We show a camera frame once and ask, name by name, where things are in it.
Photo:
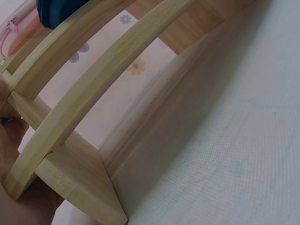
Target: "wooden block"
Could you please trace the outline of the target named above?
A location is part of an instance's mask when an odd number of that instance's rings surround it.
[[[103,225],[124,225],[127,217],[108,176],[98,176],[71,154],[66,145],[43,159],[36,174],[67,201]]]
[[[26,58],[8,82],[9,92],[33,100],[56,72],[96,32],[135,0],[90,0],[52,31]],[[0,106],[0,117],[11,117],[9,106]]]
[[[136,59],[195,0],[164,0],[130,28],[88,69],[48,114],[17,159],[3,186],[18,199],[34,171],[65,142],[86,113]]]
[[[141,19],[162,0],[137,0],[127,11]],[[179,54],[254,0],[197,0],[160,36]]]

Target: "light wood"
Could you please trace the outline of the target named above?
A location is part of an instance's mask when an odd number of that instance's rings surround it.
[[[50,108],[12,92],[9,103],[36,130]],[[99,152],[73,132],[55,152],[48,154],[36,175],[60,196],[101,224],[123,225],[127,217],[119,203]]]
[[[86,113],[142,53],[195,0],[164,0],[117,40],[73,85],[27,143],[3,186],[18,199],[43,158],[65,142]]]
[[[141,19],[162,0],[137,0],[127,11]],[[160,36],[175,53],[179,54],[254,0],[197,0]]]
[[[37,130],[48,114],[31,99],[15,91],[10,94],[7,100],[34,130]]]
[[[112,185],[68,153],[66,145],[50,153],[36,174],[52,189],[103,225],[124,225],[123,213]]]
[[[90,0],[86,3],[52,31],[20,65],[8,83],[7,97],[16,91],[35,99],[84,43],[134,1]],[[0,117],[9,118],[14,114],[8,105],[0,106]]]
[[[2,73],[2,78],[5,80],[5,82],[9,82],[11,79],[11,74],[7,70],[4,70]]]

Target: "curved wooden slat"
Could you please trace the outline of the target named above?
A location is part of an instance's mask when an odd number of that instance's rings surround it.
[[[16,91],[34,99],[85,42],[134,1],[90,0],[52,31],[26,58],[8,82],[10,92]],[[12,114],[10,107],[0,106],[0,116],[10,117]]]
[[[121,73],[195,0],[164,0],[117,40],[48,114],[8,174],[4,188],[18,199],[43,158],[56,150]]]
[[[34,130],[50,112],[42,99],[32,101],[14,91],[8,101]],[[75,131],[64,145],[42,160],[35,173],[60,196],[101,224],[127,222],[99,152]]]

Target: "white fabric surface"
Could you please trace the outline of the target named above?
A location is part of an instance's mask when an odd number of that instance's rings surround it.
[[[130,225],[300,224],[299,8],[257,0],[222,27],[113,177]]]

